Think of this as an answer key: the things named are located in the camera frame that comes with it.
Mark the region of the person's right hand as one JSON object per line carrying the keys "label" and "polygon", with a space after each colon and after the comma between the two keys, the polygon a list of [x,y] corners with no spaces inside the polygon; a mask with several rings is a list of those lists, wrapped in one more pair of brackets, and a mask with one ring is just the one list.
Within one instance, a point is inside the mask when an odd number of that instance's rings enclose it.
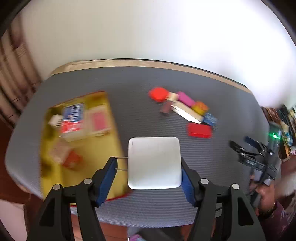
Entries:
{"label": "person's right hand", "polygon": [[254,181],[255,176],[250,176],[249,189],[261,195],[259,205],[255,208],[257,216],[270,212],[276,203],[274,180],[267,186],[264,183],[257,183]]}

